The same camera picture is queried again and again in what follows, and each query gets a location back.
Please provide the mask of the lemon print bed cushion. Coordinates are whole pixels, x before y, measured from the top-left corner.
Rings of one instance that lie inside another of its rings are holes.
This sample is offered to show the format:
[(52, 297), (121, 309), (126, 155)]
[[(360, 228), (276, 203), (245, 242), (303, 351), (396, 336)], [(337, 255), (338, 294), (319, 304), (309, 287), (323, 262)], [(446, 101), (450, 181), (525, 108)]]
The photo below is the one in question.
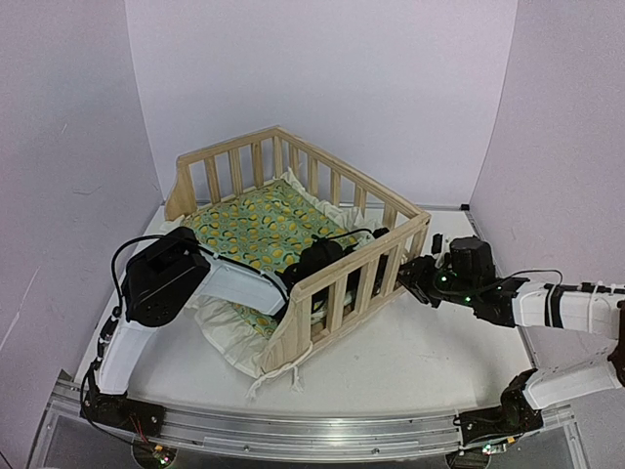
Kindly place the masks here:
[[(263, 272), (280, 274), (299, 261), (318, 237), (332, 237), (342, 246), (344, 235), (360, 228), (375, 230), (380, 222), (366, 219), (356, 207), (341, 209), (309, 194), (292, 171), (267, 185), (189, 215), (165, 221), (162, 234), (183, 226), (209, 250)], [(254, 378), (247, 396), (255, 398), (267, 381), (297, 372), (292, 360), (274, 372), (261, 361), (278, 321), (249, 307), (195, 293), (183, 309), (205, 339), (234, 368)]]

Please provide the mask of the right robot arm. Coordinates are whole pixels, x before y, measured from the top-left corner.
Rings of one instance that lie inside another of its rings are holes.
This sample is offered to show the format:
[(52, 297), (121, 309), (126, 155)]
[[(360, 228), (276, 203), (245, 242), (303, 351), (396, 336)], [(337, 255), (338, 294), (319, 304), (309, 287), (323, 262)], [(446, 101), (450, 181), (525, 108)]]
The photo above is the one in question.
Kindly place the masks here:
[(538, 430), (545, 408), (624, 386), (624, 287), (530, 279), (531, 269), (497, 274), (490, 245), (476, 237), (433, 239), (432, 252), (400, 266), (399, 283), (433, 308), (455, 304), (479, 320), (520, 328), (536, 350), (497, 406), (461, 412), (466, 446), (494, 445)]

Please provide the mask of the wooden pet bed frame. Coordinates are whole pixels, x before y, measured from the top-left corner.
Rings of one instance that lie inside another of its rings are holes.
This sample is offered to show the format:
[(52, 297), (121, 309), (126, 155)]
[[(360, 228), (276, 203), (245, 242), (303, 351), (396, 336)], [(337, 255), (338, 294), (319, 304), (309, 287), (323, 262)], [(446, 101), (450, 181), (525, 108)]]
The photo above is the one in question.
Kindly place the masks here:
[(399, 268), (420, 254), (431, 221), (280, 127), (180, 156), (165, 218), (286, 283), (280, 320), (206, 293), (186, 308), (228, 362), (261, 380), (296, 367), (393, 301), (402, 291)]

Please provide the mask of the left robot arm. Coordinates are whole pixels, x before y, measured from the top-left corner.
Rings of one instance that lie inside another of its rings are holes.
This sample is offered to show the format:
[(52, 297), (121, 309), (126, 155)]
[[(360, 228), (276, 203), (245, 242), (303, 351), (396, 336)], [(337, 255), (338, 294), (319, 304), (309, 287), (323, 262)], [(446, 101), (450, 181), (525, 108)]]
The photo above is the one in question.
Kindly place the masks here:
[(131, 418), (129, 379), (154, 331), (172, 322), (191, 297), (203, 294), (243, 305), (276, 320), (284, 318), (297, 282), (353, 252), (337, 236), (315, 237), (295, 264), (264, 272), (203, 246), (192, 229), (145, 235), (147, 246), (115, 278), (118, 304), (104, 324), (97, 355), (85, 373), (85, 415), (111, 427)]

